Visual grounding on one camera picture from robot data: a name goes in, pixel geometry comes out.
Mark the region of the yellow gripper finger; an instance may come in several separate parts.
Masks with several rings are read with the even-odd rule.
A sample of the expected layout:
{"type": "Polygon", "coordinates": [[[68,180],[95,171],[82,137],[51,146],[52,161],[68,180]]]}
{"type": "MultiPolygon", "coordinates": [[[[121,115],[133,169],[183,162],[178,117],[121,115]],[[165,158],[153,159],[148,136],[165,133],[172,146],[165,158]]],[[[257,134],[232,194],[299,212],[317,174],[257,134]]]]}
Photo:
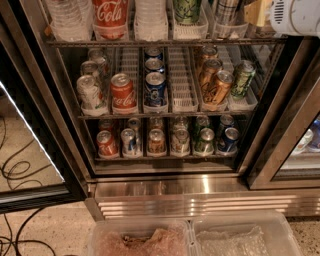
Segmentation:
{"type": "Polygon", "coordinates": [[[254,0],[244,6],[244,20],[252,25],[263,27],[270,18],[273,0],[254,0]]]}

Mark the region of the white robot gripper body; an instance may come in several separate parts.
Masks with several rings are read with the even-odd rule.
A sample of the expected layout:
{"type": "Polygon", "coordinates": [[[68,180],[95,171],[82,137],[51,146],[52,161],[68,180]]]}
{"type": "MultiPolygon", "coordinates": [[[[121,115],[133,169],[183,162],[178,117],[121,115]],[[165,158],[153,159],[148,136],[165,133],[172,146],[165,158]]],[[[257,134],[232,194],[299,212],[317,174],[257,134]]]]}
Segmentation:
{"type": "Polygon", "coordinates": [[[270,23],[281,34],[320,37],[320,0],[272,0],[270,23]]]}

